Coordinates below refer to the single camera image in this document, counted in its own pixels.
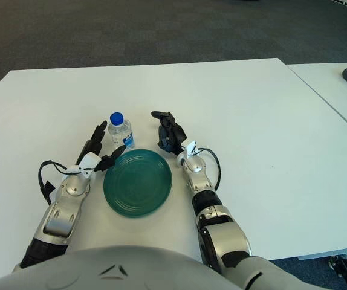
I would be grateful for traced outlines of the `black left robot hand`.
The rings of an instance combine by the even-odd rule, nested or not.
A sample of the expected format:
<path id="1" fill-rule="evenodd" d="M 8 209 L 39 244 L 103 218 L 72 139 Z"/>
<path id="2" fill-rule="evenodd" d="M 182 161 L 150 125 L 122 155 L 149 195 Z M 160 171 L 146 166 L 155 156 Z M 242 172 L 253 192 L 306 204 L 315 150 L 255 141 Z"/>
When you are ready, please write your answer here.
<path id="1" fill-rule="evenodd" d="M 103 121 L 102 124 L 97 125 L 96 129 L 94 130 L 92 137 L 85 143 L 77 161 L 76 165 L 80 164 L 81 160 L 85 155 L 88 153 L 94 153 L 95 155 L 98 155 L 102 148 L 102 140 L 105 136 L 105 129 L 108 125 L 107 121 Z M 96 165 L 94 168 L 94 171 L 105 171 L 108 168 L 115 165 L 115 162 L 117 158 L 125 151 L 126 146 L 122 145 L 119 148 L 117 148 L 110 156 L 103 156 L 102 160 Z"/>

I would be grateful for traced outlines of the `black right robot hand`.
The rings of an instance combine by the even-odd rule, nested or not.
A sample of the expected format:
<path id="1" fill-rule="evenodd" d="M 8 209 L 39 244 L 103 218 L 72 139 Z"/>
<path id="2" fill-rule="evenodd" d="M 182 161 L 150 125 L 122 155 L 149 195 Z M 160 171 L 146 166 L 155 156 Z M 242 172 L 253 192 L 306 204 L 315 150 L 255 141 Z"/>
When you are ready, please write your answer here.
<path id="1" fill-rule="evenodd" d="M 159 148 L 176 156 L 179 155 L 183 151 L 181 143 L 187 139 L 183 128 L 176 123 L 170 112 L 152 111 L 151 116 L 160 121 L 157 143 Z"/>

